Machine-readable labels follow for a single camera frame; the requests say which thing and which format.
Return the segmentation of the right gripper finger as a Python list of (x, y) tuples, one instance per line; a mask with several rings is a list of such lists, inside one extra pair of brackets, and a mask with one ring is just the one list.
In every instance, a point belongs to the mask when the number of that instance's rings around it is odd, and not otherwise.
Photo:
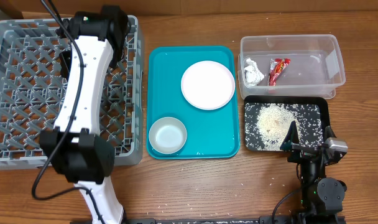
[(300, 151), (300, 145), (299, 145), (299, 137), (298, 137), (298, 130), (297, 130), (297, 124), (295, 121), (292, 121), (290, 123), (288, 133), (285, 136), (281, 146), (281, 151), (290, 151), (290, 152), (299, 152)]
[(328, 139), (328, 138), (335, 138), (335, 137), (336, 137), (336, 135), (333, 132), (331, 126), (326, 126), (325, 130), (324, 130), (324, 138)]

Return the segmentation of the clear white wrapper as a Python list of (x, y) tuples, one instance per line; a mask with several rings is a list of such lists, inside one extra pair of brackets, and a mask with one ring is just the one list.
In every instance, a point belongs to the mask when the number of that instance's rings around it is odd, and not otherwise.
[(245, 62), (247, 63), (247, 66), (244, 67), (245, 81), (247, 85), (258, 85), (265, 78), (265, 75), (259, 70), (257, 63), (251, 58), (247, 58)]

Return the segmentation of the red snack wrapper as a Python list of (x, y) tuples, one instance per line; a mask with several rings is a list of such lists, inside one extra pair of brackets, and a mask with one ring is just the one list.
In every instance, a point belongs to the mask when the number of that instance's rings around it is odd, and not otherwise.
[(284, 69), (290, 64), (289, 58), (275, 58), (270, 61), (268, 86), (275, 86), (278, 77)]

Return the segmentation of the large white plate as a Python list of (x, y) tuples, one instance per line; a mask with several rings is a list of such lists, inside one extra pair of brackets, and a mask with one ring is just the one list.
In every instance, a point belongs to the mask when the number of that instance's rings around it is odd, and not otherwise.
[(223, 64), (204, 60), (189, 66), (181, 79), (184, 98), (201, 110), (216, 110), (230, 102), (236, 87), (233, 74)]

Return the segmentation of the grey bowl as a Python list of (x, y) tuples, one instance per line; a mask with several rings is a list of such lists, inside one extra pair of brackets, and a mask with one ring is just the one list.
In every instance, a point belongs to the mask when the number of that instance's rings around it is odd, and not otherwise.
[(177, 118), (163, 117), (152, 124), (148, 138), (152, 148), (161, 154), (173, 154), (187, 141), (187, 129)]

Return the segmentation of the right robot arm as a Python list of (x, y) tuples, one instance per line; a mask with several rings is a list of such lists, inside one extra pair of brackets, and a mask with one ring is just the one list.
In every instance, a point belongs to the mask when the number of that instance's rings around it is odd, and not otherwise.
[(289, 152), (288, 162), (296, 163), (300, 188), (281, 199), (272, 212), (272, 223), (277, 221), (278, 207), (289, 197), (300, 192), (303, 208), (294, 212), (284, 223), (343, 224), (338, 213), (343, 210), (347, 186), (342, 180), (326, 176), (326, 166), (338, 163), (348, 152), (348, 145), (335, 136), (330, 126), (324, 131), (325, 141), (316, 148), (300, 145), (297, 124), (291, 122), (288, 133), (280, 147)]

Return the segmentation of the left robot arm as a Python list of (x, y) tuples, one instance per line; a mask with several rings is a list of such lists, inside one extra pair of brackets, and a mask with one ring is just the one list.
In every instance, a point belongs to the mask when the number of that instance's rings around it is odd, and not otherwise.
[(124, 223), (110, 178), (116, 153), (100, 136), (99, 115), (106, 73), (124, 53), (128, 16), (118, 6), (103, 6), (99, 14), (77, 12), (58, 23), (57, 34), (71, 43), (71, 50), (60, 54), (68, 86), (53, 129), (39, 136), (48, 157), (44, 165), (82, 193), (93, 223)]

